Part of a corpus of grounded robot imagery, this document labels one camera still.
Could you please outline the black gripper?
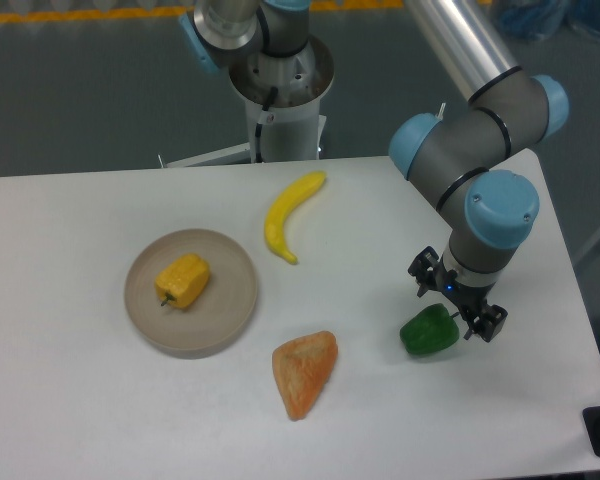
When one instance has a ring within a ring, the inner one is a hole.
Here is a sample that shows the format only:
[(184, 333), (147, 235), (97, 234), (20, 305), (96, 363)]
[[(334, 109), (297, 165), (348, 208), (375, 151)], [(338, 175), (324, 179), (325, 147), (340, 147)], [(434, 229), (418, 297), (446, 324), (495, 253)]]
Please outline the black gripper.
[(437, 291), (457, 307), (467, 324), (465, 340), (478, 336), (489, 343), (502, 330), (508, 312), (499, 305), (486, 302), (491, 286), (471, 286), (460, 280), (456, 270), (447, 270), (443, 262), (439, 262), (439, 256), (431, 246), (413, 259), (408, 274), (418, 285), (418, 297), (428, 291)]

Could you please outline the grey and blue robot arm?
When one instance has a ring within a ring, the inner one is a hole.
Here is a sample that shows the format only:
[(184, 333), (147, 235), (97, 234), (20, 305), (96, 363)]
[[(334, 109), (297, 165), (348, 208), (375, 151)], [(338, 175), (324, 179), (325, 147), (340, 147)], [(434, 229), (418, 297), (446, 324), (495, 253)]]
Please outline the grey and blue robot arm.
[[(534, 186), (501, 163), (559, 130), (569, 100), (554, 79), (524, 72), (475, 2), (410, 1), (407, 9), (468, 104), (451, 123), (416, 115), (390, 141), (396, 168), (451, 229), (445, 250), (424, 249), (409, 273), (421, 292), (457, 308), (470, 335), (490, 341), (507, 313), (488, 293), (539, 210)], [(199, 1), (179, 23), (204, 70), (228, 71), (253, 162), (317, 158), (319, 104), (334, 64), (309, 32), (308, 2)]]

